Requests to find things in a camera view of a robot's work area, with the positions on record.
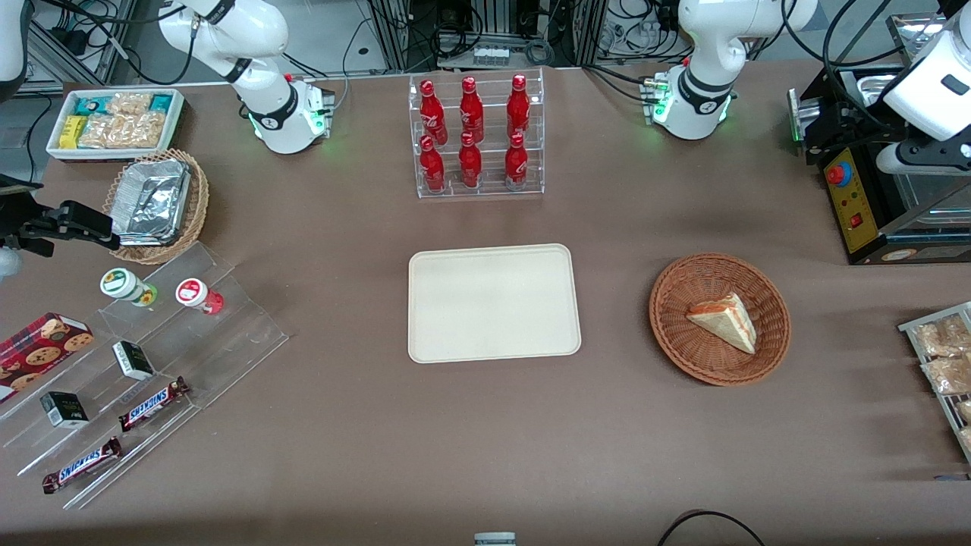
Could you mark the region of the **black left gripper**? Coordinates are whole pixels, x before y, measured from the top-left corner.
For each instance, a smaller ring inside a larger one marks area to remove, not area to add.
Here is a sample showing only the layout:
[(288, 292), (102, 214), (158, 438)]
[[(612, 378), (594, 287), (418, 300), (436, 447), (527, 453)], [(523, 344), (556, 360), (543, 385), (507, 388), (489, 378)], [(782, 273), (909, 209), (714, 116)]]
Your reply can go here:
[(843, 149), (903, 139), (903, 120), (883, 101), (860, 108), (831, 97), (810, 101), (818, 117), (806, 127), (806, 162), (820, 165)]

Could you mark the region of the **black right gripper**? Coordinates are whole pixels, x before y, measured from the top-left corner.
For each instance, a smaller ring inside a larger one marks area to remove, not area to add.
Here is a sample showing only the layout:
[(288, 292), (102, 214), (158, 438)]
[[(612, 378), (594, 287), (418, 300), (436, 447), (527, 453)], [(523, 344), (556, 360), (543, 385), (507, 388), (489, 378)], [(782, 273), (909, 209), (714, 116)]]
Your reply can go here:
[(112, 219), (83, 203), (64, 202), (64, 224), (72, 228), (69, 233), (46, 217), (44, 206), (39, 209), (24, 208), (13, 203), (2, 203), (1, 246), (14, 251), (34, 253), (51, 258), (55, 252), (52, 240), (83, 240), (100, 245), (108, 251), (118, 251), (118, 235), (111, 232)]

